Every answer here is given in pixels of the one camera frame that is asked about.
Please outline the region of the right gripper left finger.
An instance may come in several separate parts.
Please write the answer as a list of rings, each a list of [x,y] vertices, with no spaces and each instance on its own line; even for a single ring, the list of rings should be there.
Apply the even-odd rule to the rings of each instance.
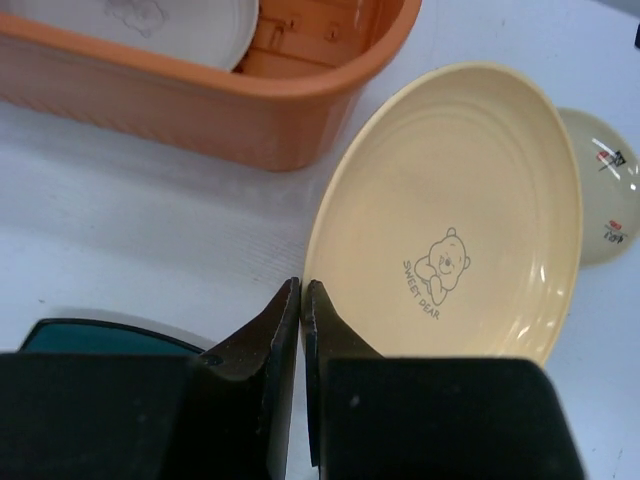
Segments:
[[[284,282],[251,321],[201,355],[216,380],[202,441],[214,479],[286,476],[300,280]]]

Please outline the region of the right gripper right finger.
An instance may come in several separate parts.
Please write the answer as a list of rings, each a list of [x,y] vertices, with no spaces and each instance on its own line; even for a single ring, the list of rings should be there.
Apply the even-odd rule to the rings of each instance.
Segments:
[[[318,468],[322,479],[322,398],[327,390],[326,364],[331,358],[381,359],[382,355],[340,317],[319,280],[311,280],[303,295],[303,350],[311,464]]]

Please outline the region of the yellow bear plate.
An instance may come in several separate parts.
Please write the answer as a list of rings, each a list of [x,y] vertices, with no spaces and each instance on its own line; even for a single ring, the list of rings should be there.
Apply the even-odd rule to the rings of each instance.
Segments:
[[[311,230],[305,284],[386,357],[544,363],[583,243],[559,112],[512,68],[462,62],[387,100],[346,149]]]

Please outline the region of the teal square plate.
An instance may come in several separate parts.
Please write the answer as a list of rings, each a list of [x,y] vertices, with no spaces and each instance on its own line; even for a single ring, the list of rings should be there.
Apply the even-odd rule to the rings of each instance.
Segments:
[[[163,333],[117,322],[81,318],[39,320],[19,347],[24,353],[200,355],[215,342],[188,333]]]

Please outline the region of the white round plate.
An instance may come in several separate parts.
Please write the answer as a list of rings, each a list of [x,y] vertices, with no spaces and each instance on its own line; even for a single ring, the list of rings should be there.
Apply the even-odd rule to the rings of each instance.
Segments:
[[[257,1],[3,1],[1,11],[172,58],[231,71],[256,31]]]

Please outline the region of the cream patterned small plate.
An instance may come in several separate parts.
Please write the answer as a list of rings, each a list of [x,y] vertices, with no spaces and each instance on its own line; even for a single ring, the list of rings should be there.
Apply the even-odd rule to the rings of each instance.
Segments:
[[[639,158],[604,120],[573,108],[558,111],[573,144],[581,179],[580,264],[608,263],[639,237]]]

